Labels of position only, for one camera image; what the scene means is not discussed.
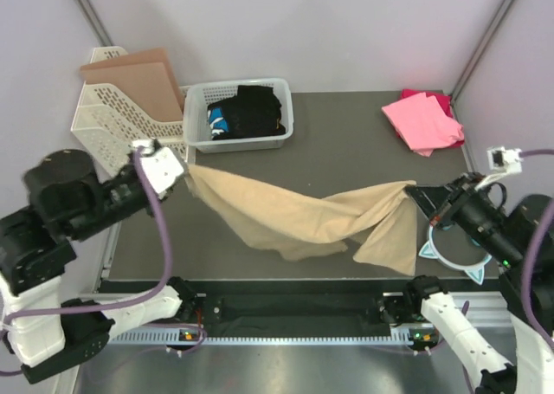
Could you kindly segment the beige t shirt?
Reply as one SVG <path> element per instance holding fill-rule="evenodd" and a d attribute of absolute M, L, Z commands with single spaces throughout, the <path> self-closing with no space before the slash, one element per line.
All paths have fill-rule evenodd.
<path fill-rule="evenodd" d="M 416 272 L 416 206 L 397 181 L 309 197 L 226 171 L 190 165 L 187 186 L 250 247 L 289 262 L 344 252 L 353 259 L 412 276 Z"/>

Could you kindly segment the white plastic laundry basket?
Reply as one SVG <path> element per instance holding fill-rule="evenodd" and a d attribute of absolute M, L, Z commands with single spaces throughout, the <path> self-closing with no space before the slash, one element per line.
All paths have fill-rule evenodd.
<path fill-rule="evenodd" d="M 212 140 L 208 107 L 218 100 L 237 94 L 239 86 L 271 87 L 281 103 L 281 124 L 285 132 L 277 136 L 246 139 Z M 236 81 L 205 82 L 188 88 L 184 101 L 183 139 L 187 146 L 199 152 L 244 152 L 276 149 L 292 137 L 294 115 L 292 93 L 288 82 L 282 78 L 260 78 Z"/>

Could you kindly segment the brown paper folder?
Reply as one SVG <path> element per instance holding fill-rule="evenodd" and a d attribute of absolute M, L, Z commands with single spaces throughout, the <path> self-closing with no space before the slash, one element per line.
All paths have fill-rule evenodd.
<path fill-rule="evenodd" d="M 112 84 L 157 122 L 177 122 L 184 97 L 165 48 L 153 48 L 83 65 L 87 84 Z"/>

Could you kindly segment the magenta folded t shirt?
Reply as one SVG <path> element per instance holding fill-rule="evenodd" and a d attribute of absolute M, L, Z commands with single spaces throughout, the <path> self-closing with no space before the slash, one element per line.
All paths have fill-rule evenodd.
<path fill-rule="evenodd" d="M 416 96 L 418 94 L 425 94 L 427 98 L 435 98 L 437 100 L 437 103 L 440 105 L 442 112 L 447 116 L 447 118 L 454 120 L 454 114 L 451 111 L 451 97 L 448 95 L 438 94 L 432 91 L 422 91 L 422 90 L 405 88 L 400 93 L 399 99 L 404 100 L 404 99 Z M 451 143 L 448 146 L 448 148 L 456 148 L 464 145 L 465 138 L 463 134 L 463 126 L 461 124 L 458 124 L 458 126 L 460 127 L 460 132 L 462 133 L 462 135 L 460 136 L 460 139 L 456 140 L 454 143 Z"/>

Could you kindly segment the teal cat ear headphones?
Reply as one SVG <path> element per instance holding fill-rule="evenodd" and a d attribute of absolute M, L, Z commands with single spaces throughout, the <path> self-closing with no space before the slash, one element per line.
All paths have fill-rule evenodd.
<path fill-rule="evenodd" d="M 440 263 L 452 272 L 465 275 L 477 286 L 486 278 L 486 268 L 493 258 L 475 240 L 468 238 L 457 227 L 429 226 L 426 241 L 417 256 Z"/>

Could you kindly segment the white mesh file organizer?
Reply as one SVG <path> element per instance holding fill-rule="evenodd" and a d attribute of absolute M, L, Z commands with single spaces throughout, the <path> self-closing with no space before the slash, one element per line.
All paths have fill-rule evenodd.
<path fill-rule="evenodd" d="M 128 54 L 119 46 L 96 48 L 88 64 Z M 179 89 L 185 100 L 188 87 Z M 184 143 L 183 116 L 177 122 L 157 122 L 112 84 L 83 80 L 71 133 L 110 175 L 127 161 L 131 143 L 138 139 L 158 139 L 185 160 L 195 159 L 195 152 Z"/>

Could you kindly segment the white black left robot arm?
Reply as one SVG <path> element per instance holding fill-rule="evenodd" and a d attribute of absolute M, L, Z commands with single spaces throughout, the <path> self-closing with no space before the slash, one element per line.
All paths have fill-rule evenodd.
<path fill-rule="evenodd" d="M 66 149 L 24 174 L 26 207 L 1 221 L 1 340 L 31 384 L 96 356 L 120 334 L 159 320 L 189 322 L 198 301 L 171 273 L 172 253 L 161 204 L 186 166 L 155 140 L 136 143 L 116 175 L 100 181 L 92 157 Z M 113 302 L 61 301 L 61 278 L 83 242 L 141 210 L 152 214 L 164 271 L 147 292 Z"/>

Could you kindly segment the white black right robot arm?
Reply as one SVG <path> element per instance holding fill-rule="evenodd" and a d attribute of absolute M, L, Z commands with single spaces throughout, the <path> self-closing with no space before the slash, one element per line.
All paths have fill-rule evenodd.
<path fill-rule="evenodd" d="M 403 290 L 404 311 L 427 320 L 462 363 L 476 393 L 553 391 L 553 199 L 531 194 L 510 213 L 490 200 L 484 176 L 465 173 L 406 194 L 432 227 L 456 225 L 503 268 L 499 291 L 516 337 L 512 364 L 484 339 L 440 280 L 421 275 Z"/>

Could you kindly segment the black t shirt in basket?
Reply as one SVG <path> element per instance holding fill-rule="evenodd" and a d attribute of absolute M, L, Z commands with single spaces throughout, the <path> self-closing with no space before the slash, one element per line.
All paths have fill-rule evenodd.
<path fill-rule="evenodd" d="M 286 133 L 282 125 L 281 103 L 271 87 L 239 85 L 236 95 L 208 106 L 221 107 L 229 133 L 212 140 L 273 137 Z"/>

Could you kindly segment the blue white t shirt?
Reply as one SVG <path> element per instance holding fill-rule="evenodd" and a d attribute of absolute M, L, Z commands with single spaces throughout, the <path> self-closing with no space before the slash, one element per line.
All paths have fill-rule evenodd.
<path fill-rule="evenodd" d="M 221 107 L 215 107 L 209 110 L 208 123 L 212 139 L 229 133 L 229 124 L 225 119 Z"/>

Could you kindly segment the pink folded t shirt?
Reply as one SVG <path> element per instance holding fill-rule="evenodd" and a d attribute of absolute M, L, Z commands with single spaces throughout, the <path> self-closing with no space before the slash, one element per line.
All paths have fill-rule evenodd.
<path fill-rule="evenodd" d="M 460 139 L 460 124 L 448 119 L 435 98 L 418 94 L 382 107 L 396 134 L 414 153 L 430 157 Z"/>

